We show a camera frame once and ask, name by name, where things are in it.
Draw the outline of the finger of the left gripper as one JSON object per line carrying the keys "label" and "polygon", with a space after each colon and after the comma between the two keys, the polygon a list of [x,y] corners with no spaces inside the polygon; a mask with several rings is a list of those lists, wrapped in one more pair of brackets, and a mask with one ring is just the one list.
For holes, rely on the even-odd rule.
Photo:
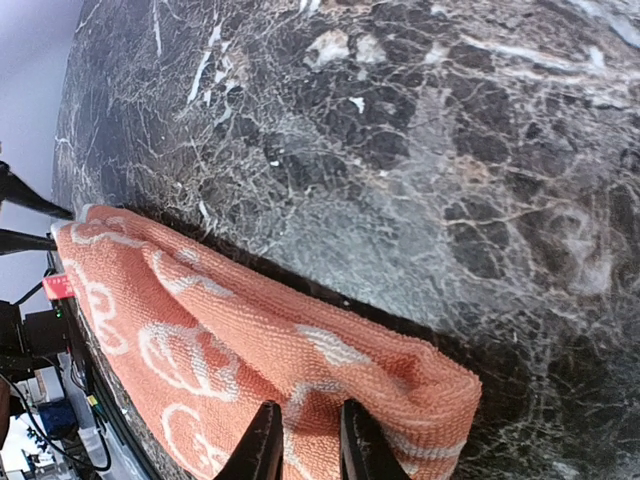
{"label": "finger of the left gripper", "polygon": [[0,255],[10,255],[28,251],[56,251],[55,241],[48,237],[23,232],[0,230]]}
{"label": "finger of the left gripper", "polygon": [[71,211],[44,199],[14,174],[4,161],[1,162],[1,201],[8,201],[52,218],[74,219]]}

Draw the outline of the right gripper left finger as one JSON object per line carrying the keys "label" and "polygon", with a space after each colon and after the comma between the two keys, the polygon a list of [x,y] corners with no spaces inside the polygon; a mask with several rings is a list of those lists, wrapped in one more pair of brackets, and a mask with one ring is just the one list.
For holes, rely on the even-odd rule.
{"label": "right gripper left finger", "polygon": [[283,437],[280,406],[263,402],[215,480],[281,479]]}

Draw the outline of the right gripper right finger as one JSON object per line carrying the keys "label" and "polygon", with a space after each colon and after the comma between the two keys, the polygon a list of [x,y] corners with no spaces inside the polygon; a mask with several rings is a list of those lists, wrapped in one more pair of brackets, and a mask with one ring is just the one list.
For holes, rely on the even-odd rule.
{"label": "right gripper right finger", "polygon": [[379,423],[354,399],[341,409],[340,473],[348,480],[409,480]]}

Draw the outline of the orange bunny towel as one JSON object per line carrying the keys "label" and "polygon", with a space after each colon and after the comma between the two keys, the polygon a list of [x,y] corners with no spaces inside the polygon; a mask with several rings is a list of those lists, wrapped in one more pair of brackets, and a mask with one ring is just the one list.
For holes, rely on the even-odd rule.
{"label": "orange bunny towel", "polygon": [[193,476],[219,474],[270,400],[283,414],[284,476],[337,479],[347,399],[379,422],[402,474],[452,476],[481,383],[431,343],[301,294],[125,209],[88,205],[52,235],[111,368]]}

